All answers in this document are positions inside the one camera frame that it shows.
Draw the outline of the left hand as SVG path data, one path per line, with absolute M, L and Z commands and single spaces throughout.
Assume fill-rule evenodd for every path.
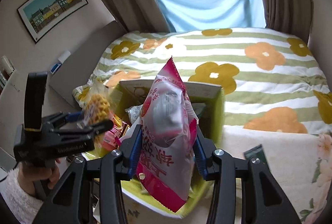
M 18 164 L 17 181 L 22 190 L 31 196 L 35 196 L 34 182 L 49 180 L 48 188 L 52 190 L 60 178 L 60 170 L 57 165 L 53 168 L 34 167 L 29 163 Z

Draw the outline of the left white fleece forearm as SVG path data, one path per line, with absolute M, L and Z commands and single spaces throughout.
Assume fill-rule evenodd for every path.
M 1 183 L 1 195 L 20 223 L 32 223 L 43 202 L 27 194 L 18 184 L 19 169 L 9 171 Z

